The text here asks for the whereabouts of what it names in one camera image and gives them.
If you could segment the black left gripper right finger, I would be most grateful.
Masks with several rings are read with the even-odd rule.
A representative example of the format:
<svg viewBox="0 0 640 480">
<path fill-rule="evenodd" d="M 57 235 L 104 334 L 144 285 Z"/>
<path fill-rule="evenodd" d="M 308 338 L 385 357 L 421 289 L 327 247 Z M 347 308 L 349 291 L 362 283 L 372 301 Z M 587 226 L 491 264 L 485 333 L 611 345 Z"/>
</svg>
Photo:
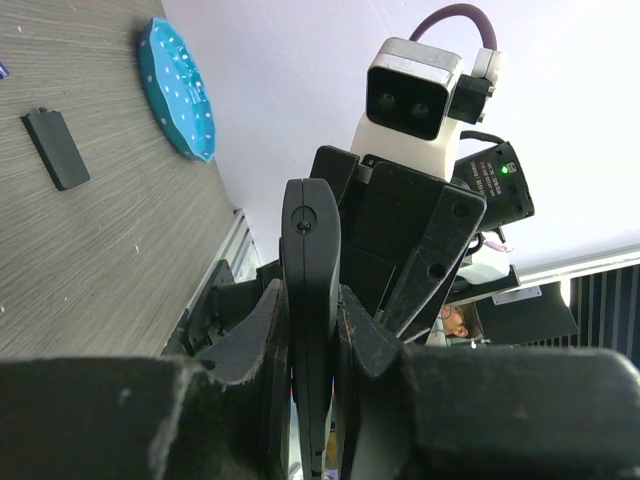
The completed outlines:
<svg viewBox="0 0 640 480">
<path fill-rule="evenodd" d="M 340 292 L 343 479 L 635 479 L 639 372 L 602 349 L 406 344 Z"/>
</svg>

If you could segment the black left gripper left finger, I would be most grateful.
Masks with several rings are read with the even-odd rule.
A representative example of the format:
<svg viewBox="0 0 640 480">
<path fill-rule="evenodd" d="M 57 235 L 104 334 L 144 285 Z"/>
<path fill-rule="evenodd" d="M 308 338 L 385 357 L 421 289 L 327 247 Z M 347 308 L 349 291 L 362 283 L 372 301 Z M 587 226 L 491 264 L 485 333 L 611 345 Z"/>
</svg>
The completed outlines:
<svg viewBox="0 0 640 480">
<path fill-rule="evenodd" d="M 283 287 L 199 358 L 1 364 L 5 479 L 282 479 Z"/>
</svg>

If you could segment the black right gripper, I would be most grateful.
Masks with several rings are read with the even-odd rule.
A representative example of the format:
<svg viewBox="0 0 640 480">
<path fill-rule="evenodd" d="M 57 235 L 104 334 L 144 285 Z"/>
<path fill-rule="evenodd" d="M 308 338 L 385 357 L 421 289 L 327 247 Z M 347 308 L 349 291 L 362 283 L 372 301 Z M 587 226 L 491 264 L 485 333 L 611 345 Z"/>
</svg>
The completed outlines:
<svg viewBox="0 0 640 480">
<path fill-rule="evenodd" d="M 359 162 L 356 154 L 324 145 L 310 177 L 325 180 L 341 204 L 340 283 L 370 315 L 389 300 L 380 323 L 400 338 L 421 315 L 429 325 L 439 315 L 486 200 L 387 161 L 375 165 L 366 184 L 352 183 Z"/>
</svg>

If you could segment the black remote control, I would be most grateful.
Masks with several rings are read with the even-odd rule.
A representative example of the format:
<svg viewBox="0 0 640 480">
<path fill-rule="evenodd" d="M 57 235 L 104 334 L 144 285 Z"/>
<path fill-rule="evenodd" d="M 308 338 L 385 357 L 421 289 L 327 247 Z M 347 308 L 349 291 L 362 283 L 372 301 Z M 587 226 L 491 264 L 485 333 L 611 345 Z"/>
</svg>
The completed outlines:
<svg viewBox="0 0 640 480">
<path fill-rule="evenodd" d="M 280 259 L 303 477 L 323 477 L 339 296 L 340 219 L 323 179 L 287 182 Z"/>
</svg>

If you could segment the black battery cover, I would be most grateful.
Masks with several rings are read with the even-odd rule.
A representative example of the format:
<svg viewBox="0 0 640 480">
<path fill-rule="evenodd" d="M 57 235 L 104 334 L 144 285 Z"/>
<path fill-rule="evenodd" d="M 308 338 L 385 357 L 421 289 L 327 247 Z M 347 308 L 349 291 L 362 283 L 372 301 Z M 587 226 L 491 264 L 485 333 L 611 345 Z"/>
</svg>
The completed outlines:
<svg viewBox="0 0 640 480">
<path fill-rule="evenodd" d="M 39 108 L 21 116 L 21 121 L 59 191 L 90 181 L 90 173 L 61 112 Z"/>
</svg>

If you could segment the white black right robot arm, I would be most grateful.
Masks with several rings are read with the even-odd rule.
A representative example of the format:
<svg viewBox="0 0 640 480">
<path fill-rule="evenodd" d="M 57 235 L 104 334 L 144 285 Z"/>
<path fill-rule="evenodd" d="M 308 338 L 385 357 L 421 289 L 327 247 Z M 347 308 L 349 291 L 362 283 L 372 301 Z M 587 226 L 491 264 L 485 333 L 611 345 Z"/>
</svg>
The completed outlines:
<svg viewBox="0 0 640 480">
<path fill-rule="evenodd" d="M 489 146 L 456 161 L 449 182 L 330 146 L 311 168 L 340 213 L 341 283 L 407 342 L 425 335 L 445 305 L 520 283 L 501 231 L 535 213 L 519 159 L 499 137 L 461 136 Z"/>
</svg>

